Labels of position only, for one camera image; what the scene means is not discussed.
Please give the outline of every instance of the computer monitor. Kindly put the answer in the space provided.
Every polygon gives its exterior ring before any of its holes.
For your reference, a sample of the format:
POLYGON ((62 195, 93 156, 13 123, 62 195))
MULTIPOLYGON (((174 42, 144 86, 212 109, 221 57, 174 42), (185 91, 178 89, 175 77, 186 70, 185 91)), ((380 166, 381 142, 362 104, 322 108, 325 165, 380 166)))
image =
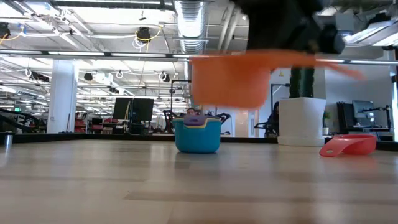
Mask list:
POLYGON ((94 125, 101 125, 102 124, 102 118, 93 118, 91 120, 91 123, 94 125))
POLYGON ((353 100, 355 118, 372 118, 373 112, 364 112, 364 110, 373 109, 372 101, 353 100))
POLYGON ((152 121, 153 99, 133 99, 132 121, 152 121))
POLYGON ((372 126, 374 124, 374 112, 364 111, 374 108, 372 101, 353 100, 353 108, 356 123, 359 123, 361 126, 372 126))
POLYGON ((129 109, 132 98, 116 98, 113 109, 113 119, 129 119, 129 109))

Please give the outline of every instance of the orange measuring cup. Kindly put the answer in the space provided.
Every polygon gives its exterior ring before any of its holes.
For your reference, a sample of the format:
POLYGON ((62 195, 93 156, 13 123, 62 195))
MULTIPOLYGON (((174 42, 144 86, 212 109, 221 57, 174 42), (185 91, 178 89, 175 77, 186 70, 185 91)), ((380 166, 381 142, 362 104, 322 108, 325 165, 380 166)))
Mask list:
POLYGON ((363 78, 359 71, 317 61, 314 55, 292 50, 197 57, 191 63, 192 95, 198 105, 260 108, 267 99, 271 70, 277 68, 328 67, 353 78, 363 78))

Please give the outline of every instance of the black monitor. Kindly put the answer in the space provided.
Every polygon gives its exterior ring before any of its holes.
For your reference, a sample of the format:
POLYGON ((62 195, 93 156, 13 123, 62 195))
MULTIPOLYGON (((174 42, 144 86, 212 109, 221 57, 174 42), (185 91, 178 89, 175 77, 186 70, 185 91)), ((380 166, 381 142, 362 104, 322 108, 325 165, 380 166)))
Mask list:
POLYGON ((364 112, 364 110, 373 109, 372 101, 353 100, 355 118, 372 118, 373 112, 364 112))
POLYGON ((102 118, 93 118, 93 119, 91 120, 91 123, 92 123, 93 125, 101 125, 101 124, 102 124, 102 118))
POLYGON ((129 108, 132 98, 116 98, 113 109, 113 119, 129 119, 129 108))
POLYGON ((152 121, 153 99, 133 99, 132 121, 152 121))

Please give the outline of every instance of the cactus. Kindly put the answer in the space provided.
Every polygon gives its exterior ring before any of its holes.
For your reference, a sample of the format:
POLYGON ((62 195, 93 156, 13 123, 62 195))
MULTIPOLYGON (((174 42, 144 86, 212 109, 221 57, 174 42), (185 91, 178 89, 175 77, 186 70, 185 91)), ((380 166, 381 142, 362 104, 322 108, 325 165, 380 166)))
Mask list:
POLYGON ((289 98, 313 97, 314 68, 292 68, 289 98))

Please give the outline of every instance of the person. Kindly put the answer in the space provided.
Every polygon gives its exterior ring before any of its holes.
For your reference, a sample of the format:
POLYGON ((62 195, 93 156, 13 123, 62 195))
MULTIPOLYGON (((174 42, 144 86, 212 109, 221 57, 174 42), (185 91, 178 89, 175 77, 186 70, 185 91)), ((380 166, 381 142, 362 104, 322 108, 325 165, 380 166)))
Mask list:
POLYGON ((196 115, 195 109, 194 108, 188 108, 187 109, 187 115, 196 115))
POLYGON ((274 104, 274 109, 272 110, 272 114, 268 117, 268 124, 272 126, 272 128, 279 134, 279 102, 274 104))

